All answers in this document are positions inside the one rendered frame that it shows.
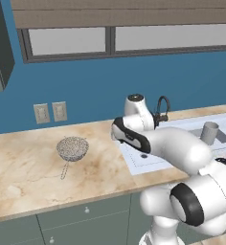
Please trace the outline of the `metal mesh strainer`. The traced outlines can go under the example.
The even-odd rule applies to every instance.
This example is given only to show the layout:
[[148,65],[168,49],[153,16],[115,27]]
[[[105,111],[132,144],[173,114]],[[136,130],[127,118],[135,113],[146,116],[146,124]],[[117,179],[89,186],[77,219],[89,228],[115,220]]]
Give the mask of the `metal mesh strainer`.
[[65,161],[65,165],[60,175],[63,180],[66,177],[70,163],[80,161],[87,153],[89,143],[81,137],[65,137],[56,145],[56,151],[59,157]]

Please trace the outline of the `white double basin sink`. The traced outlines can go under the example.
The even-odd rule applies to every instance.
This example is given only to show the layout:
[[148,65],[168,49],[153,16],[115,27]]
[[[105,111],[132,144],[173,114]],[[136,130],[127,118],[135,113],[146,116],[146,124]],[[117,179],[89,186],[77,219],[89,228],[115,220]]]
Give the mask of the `white double basin sink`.
[[[170,122],[161,122],[160,128],[170,126],[182,128],[190,131],[196,137],[200,137],[203,125],[206,122],[213,122],[218,125],[215,141],[211,145],[211,150],[213,151],[214,157],[226,158],[226,113],[197,118],[187,118]],[[171,164],[167,161],[136,150],[126,143],[121,144],[119,141],[116,141],[115,144],[122,152],[124,160],[126,161],[128,169],[132,175],[148,173],[171,167]]]

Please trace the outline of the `grey glass cup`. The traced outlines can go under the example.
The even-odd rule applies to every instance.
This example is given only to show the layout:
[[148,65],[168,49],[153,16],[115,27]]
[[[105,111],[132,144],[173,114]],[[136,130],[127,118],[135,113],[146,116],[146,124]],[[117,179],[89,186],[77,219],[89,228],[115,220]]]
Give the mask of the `grey glass cup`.
[[201,132],[200,139],[207,145],[212,145],[218,132],[218,124],[216,122],[205,122]]

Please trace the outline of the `black curved tap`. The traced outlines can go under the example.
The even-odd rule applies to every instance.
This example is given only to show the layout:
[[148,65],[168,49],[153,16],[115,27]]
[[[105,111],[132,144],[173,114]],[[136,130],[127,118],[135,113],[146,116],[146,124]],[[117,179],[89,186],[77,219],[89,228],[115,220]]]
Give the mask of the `black curved tap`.
[[[166,113],[164,115],[161,114],[161,104],[162,100],[166,102]],[[154,127],[158,127],[160,122],[167,122],[169,120],[168,113],[170,111],[170,101],[166,96],[161,96],[157,102],[157,109],[153,115]]]

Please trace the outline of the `grey framed window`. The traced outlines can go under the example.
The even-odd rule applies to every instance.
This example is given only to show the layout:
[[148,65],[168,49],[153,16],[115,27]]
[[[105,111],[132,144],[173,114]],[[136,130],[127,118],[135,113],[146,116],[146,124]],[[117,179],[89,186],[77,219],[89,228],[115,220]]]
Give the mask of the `grey framed window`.
[[26,63],[226,51],[226,24],[25,28]]

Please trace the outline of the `grey-green drawer front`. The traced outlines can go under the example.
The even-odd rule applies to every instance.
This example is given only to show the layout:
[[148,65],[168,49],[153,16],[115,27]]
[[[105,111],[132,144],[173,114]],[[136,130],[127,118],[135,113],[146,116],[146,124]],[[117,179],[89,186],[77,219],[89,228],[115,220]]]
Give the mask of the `grey-green drawer front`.
[[126,245],[128,211],[43,230],[46,245]]
[[52,212],[40,213],[37,218],[42,230],[77,223],[91,218],[97,218],[108,214],[127,211],[130,206],[130,195],[122,195],[114,198],[103,199],[96,202],[63,208]]

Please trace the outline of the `grey-green cupboard door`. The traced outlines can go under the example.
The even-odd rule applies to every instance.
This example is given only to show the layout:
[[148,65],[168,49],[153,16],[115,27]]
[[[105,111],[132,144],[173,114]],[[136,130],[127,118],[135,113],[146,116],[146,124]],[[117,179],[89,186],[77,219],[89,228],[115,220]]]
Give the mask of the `grey-green cupboard door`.
[[0,222],[0,245],[45,245],[36,216]]
[[127,245],[139,245],[142,236],[149,230],[152,217],[145,215],[140,205],[140,192],[131,194]]

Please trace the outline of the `beige window blind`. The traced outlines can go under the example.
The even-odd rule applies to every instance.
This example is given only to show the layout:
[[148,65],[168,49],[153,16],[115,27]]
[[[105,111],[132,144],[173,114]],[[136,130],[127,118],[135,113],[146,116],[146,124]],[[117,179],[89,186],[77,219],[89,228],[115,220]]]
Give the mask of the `beige window blind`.
[[18,29],[226,24],[226,0],[11,0]]

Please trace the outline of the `beige wall outlet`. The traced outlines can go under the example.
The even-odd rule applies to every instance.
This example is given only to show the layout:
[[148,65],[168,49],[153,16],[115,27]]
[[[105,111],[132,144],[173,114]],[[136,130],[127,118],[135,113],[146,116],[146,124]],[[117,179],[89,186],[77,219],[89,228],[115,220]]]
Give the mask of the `beige wall outlet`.
[[66,102],[53,102],[52,103],[54,119],[56,122],[62,122],[67,120],[67,108]]
[[34,105],[34,114],[37,124],[48,123],[50,121],[50,115],[48,110],[48,104],[35,104]]

